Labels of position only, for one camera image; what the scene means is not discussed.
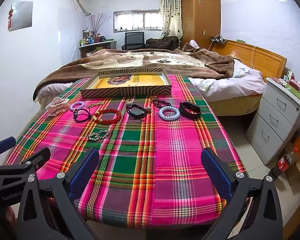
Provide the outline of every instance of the wooden headboard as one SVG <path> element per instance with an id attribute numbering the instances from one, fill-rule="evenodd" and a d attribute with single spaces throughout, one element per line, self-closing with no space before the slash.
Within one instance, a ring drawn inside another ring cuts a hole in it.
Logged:
<path id="1" fill-rule="evenodd" d="M 253 48 L 254 46 L 242 42 L 227 41 L 225 45 L 215 43 L 212 51 L 223 56 L 231 55 L 234 58 L 240 59 L 243 64 L 251 67 Z M 255 69 L 261 71 L 264 80 L 267 77 L 283 77 L 283 69 L 287 62 L 285 57 L 259 47 L 256 47 L 255 51 L 253 66 Z"/>

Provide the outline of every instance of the screw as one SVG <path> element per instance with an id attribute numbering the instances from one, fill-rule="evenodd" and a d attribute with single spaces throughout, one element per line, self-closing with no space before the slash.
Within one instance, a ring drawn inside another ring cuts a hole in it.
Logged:
<path id="1" fill-rule="evenodd" d="M 235 175 L 236 175 L 238 178 L 240 178 L 240 179 L 242 179 L 242 178 L 244 177 L 244 174 L 243 174 L 242 172 L 240 172 L 240 171 L 237 171 L 237 172 L 235 173 Z"/>
<path id="2" fill-rule="evenodd" d="M 34 176 L 29 177 L 29 178 L 28 178 L 28 181 L 29 181 L 29 182 L 34 181 Z"/>
<path id="3" fill-rule="evenodd" d="M 59 172 L 59 173 L 57 174 L 57 178 L 58 178 L 58 179 L 62 179 L 65 175 L 66 175 L 66 174 L 65 174 L 64 172 Z"/>
<path id="4" fill-rule="evenodd" d="M 266 180 L 271 182 L 272 181 L 272 178 L 270 176 L 266 176 Z"/>

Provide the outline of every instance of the wall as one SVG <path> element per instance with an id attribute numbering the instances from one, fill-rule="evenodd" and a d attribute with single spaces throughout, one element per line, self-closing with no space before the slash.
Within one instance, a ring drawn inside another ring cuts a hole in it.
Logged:
<path id="1" fill-rule="evenodd" d="M 300 9 L 293 0 L 221 0 L 221 35 L 286 57 L 300 81 Z"/>
<path id="2" fill-rule="evenodd" d="M 7 31 L 12 2 L 33 1 L 32 27 Z M 0 140 L 15 138 L 40 108 L 32 101 L 37 84 L 79 58 L 85 16 L 71 0 L 5 0 L 0 7 Z"/>
<path id="3" fill-rule="evenodd" d="M 118 49 L 121 49 L 121 46 L 124 45 L 124 32 L 113 32 L 113 12 L 140 9 L 156 10 L 159 9 L 159 0 L 87 0 L 86 7 L 87 10 L 91 12 L 91 14 L 95 14 L 96 17 L 98 13 L 108 13 L 110 15 L 110 18 L 99 29 L 99 33 L 105 36 L 106 39 L 115 39 Z M 88 19 L 86 24 L 86 27 L 91 29 Z M 145 41 L 149 38 L 158 39 L 162 34 L 161 31 L 144 32 Z"/>

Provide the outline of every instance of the drawer cabinet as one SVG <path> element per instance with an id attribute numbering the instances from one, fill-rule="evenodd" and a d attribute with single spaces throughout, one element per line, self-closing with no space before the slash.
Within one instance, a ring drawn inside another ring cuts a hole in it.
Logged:
<path id="1" fill-rule="evenodd" d="M 277 156 L 300 125 L 300 99 L 267 78 L 265 92 L 246 132 L 264 164 Z"/>

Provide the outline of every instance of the drawer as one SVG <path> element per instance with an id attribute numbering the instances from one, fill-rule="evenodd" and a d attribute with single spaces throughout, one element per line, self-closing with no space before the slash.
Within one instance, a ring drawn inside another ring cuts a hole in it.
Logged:
<path id="1" fill-rule="evenodd" d="M 246 132 L 246 138 L 265 165 L 277 154 L 283 144 L 279 135 L 258 113 Z"/>
<path id="2" fill-rule="evenodd" d="M 275 130 L 282 141 L 286 140 L 293 126 L 277 109 L 267 100 L 261 98 L 257 113 Z"/>
<path id="3" fill-rule="evenodd" d="M 300 106 L 274 85 L 267 83 L 263 98 L 274 106 L 292 125 L 300 114 Z"/>

